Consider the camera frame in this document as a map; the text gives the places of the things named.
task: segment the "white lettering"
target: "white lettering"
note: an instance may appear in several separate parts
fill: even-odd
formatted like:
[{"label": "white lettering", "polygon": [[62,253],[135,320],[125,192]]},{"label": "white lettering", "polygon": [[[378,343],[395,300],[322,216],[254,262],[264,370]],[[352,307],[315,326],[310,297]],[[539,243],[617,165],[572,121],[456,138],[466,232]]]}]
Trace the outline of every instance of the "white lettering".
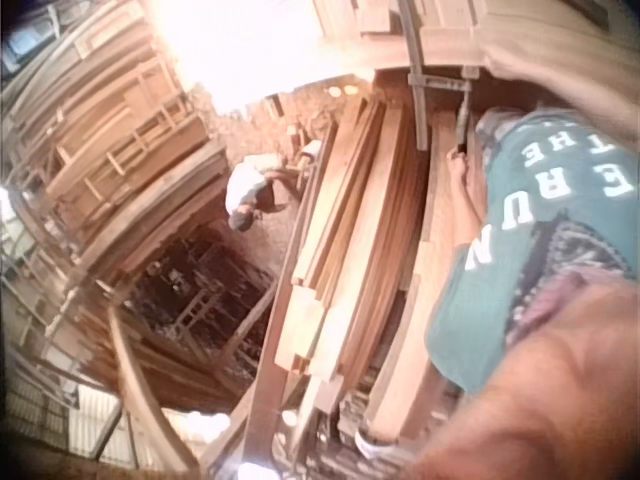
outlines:
[{"label": "white lettering", "polygon": [[547,200],[564,197],[571,193],[571,189],[564,179],[564,171],[561,167],[552,168],[548,172],[537,174],[536,180],[538,180],[538,184],[540,185],[540,195]]},{"label": "white lettering", "polygon": [[593,170],[601,173],[605,181],[616,184],[614,187],[604,187],[604,194],[607,197],[618,197],[633,191],[633,185],[627,181],[619,165],[605,163],[604,165],[596,165]]},{"label": "white lettering", "polygon": [[480,239],[475,239],[471,242],[469,253],[467,254],[467,263],[464,266],[465,270],[474,270],[476,268],[476,261],[482,264],[491,263],[491,225],[485,225],[480,233]]},{"label": "white lettering", "polygon": [[604,153],[604,152],[608,152],[609,150],[615,150],[616,146],[612,145],[612,144],[607,144],[605,145],[602,140],[600,140],[600,137],[598,137],[597,135],[589,135],[589,140],[591,140],[591,143],[593,143],[594,148],[589,149],[589,151],[591,153],[593,153],[594,155],[598,155],[600,153]]},{"label": "white lettering", "polygon": [[[514,205],[518,204],[518,218],[515,218]],[[525,191],[515,192],[504,199],[504,222],[502,230],[512,230],[518,224],[533,222],[529,207],[529,194]]]},{"label": "white lettering", "polygon": [[524,166],[527,168],[529,168],[534,163],[544,159],[544,154],[542,153],[538,142],[533,142],[527,145],[521,153],[522,155],[527,157],[527,161],[524,162]]},{"label": "white lettering", "polygon": [[553,145],[554,152],[559,152],[565,147],[572,147],[573,145],[576,145],[576,142],[574,142],[569,134],[564,131],[550,136],[549,141],[551,142],[551,145]]}]

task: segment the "worker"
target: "worker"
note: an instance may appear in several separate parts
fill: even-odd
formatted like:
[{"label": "worker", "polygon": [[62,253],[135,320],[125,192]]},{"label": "worker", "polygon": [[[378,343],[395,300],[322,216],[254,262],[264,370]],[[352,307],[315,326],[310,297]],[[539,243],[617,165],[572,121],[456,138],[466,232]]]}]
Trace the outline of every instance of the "worker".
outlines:
[{"label": "worker", "polygon": [[287,169],[277,154],[248,155],[235,166],[229,183],[225,207],[232,230],[246,232],[263,213],[284,210],[286,204],[276,205],[273,182],[278,180],[295,202],[300,201],[296,189],[298,171]]},{"label": "worker", "polygon": [[494,76],[538,83],[581,113],[485,115],[484,222],[465,156],[446,159],[454,264],[427,348],[471,401],[406,477],[619,479],[640,445],[640,109],[515,46],[484,51]]}]

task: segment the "white shirt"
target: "white shirt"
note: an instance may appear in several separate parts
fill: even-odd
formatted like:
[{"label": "white shirt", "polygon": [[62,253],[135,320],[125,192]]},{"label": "white shirt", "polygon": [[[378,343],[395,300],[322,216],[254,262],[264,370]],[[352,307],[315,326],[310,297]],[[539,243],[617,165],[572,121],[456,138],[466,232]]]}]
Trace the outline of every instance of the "white shirt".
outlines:
[{"label": "white shirt", "polygon": [[231,172],[224,205],[229,215],[243,203],[243,199],[267,185],[267,179],[249,163],[239,163]]}]

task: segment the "black hair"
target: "black hair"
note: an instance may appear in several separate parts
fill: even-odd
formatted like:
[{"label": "black hair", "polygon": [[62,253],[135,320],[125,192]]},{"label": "black hair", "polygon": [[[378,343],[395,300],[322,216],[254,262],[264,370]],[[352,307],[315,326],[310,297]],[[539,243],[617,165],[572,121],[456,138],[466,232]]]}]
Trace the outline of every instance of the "black hair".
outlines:
[{"label": "black hair", "polygon": [[253,211],[246,213],[234,211],[229,216],[229,226],[231,230],[246,232],[251,228],[251,225],[253,225]]}]

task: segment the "green t-shirt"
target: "green t-shirt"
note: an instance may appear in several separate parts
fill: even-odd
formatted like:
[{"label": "green t-shirt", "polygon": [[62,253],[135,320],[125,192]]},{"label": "green t-shirt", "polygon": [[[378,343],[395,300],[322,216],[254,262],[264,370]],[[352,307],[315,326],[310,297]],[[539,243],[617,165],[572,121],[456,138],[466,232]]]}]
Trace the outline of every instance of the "green t-shirt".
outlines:
[{"label": "green t-shirt", "polygon": [[638,159],[604,135],[570,115],[530,115],[486,173],[486,224],[456,251],[427,336],[434,365],[471,393],[541,279],[576,264],[635,279],[638,266]]}]

